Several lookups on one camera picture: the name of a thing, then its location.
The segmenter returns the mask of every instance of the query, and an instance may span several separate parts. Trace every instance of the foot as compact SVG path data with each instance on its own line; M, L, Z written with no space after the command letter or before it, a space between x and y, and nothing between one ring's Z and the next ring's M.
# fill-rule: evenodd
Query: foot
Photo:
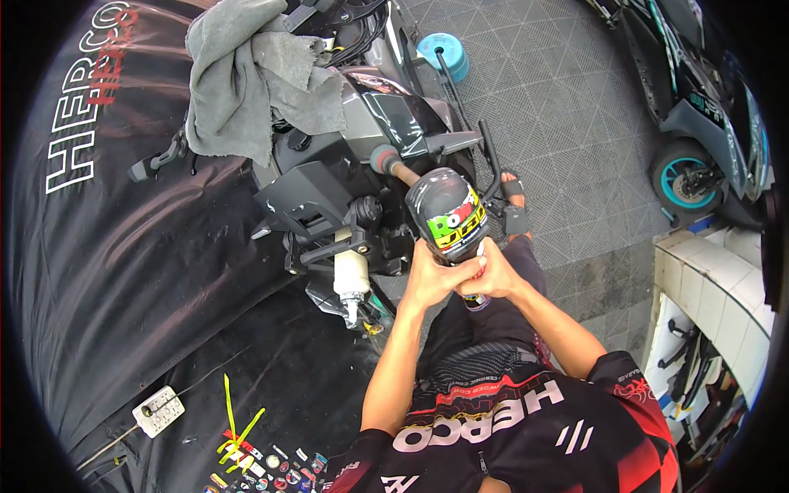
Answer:
M507 183L508 181L517 180L518 177L511 173L501 173L501 181L502 183ZM525 207L526 206L526 197L519 193L517 195L507 197L507 201L514 205L515 207Z
M501 181L502 183L506 183L507 181L517 180L518 177L513 175L512 173L501 173ZM515 195L507 197L507 201L514 205L515 207L526 207L526 197L522 193L517 193ZM511 234L509 240L512 241L517 234ZM531 240L532 239L532 232L529 231L526 233L526 236Z

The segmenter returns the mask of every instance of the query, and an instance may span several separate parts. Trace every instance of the shorts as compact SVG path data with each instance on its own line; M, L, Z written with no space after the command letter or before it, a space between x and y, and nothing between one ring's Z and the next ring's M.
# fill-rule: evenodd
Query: shorts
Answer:
M502 250L515 272L545 295L545 273L534 257L532 241L518 235ZM524 349L552 368L551 354L542 338L520 310L506 298L492 298L477 312L471 312L463 299L452 293L447 306L430 324L428 340L417 362L417 379L432 374L444 358L482 342L504 342Z

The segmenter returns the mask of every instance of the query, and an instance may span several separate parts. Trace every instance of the yellow ribbon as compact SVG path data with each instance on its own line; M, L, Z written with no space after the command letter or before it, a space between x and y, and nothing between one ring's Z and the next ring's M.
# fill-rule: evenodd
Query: yellow ribbon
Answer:
M225 403L227 404L227 419L230 420L230 434L232 436L236 436L236 422L233 419L233 405L230 403L230 379L227 378L226 373L225 373ZM266 412L266 408L260 408L260 411L257 412L257 414L249 423L249 425L247 425L247 427L244 429L244 432L241 433L241 435L237 439L227 440L221 446L219 446L219 448L216 450L217 454L221 454L222 450L224 450L224 448L227 445L229 444L233 445L230 448L230 450L227 451L227 454L225 454L221 459L219 459L219 464L224 464L225 462L227 462L227 459L230 458L230 456L233 455L233 453L235 453L236 450L238 450L238 448L244 442L246 435L249 434L249 432L252 430L252 427L255 426L255 423L257 423L257 421L265 412ZM249 469L250 465L252 465L252 463L247 464L247 467L244 467L241 470L241 473L246 474L247 469ZM238 459L236 459L236 463L231 465L225 472L233 472L235 469L238 469Z

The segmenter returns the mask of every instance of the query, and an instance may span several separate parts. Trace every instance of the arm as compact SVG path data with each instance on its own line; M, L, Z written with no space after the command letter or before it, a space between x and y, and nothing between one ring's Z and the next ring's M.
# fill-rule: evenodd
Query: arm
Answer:
M569 376L585 379L605 348L578 322L522 279L490 238L484 239L488 267L477 279L462 282L460 294L506 297L518 307Z
M512 294L507 299L532 324L569 376L585 379L597 358L606 353L595 336L522 278L515 280Z
M417 371L424 308L403 298L386 347L367 385L361 430L375 428L395 436L411 403Z
M362 431L378 429L395 436L400 430L411 405L424 311L443 300L460 281L474 276L484 263L479 257L457 267L443 267L433 260L424 240L414 245L406 293L367 385L361 410Z

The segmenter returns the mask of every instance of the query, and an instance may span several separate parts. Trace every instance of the power strip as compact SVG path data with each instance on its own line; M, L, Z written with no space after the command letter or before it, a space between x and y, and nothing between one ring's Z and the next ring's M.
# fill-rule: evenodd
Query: power strip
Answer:
M168 385L134 408L132 415L145 435L154 438L185 412L181 399Z

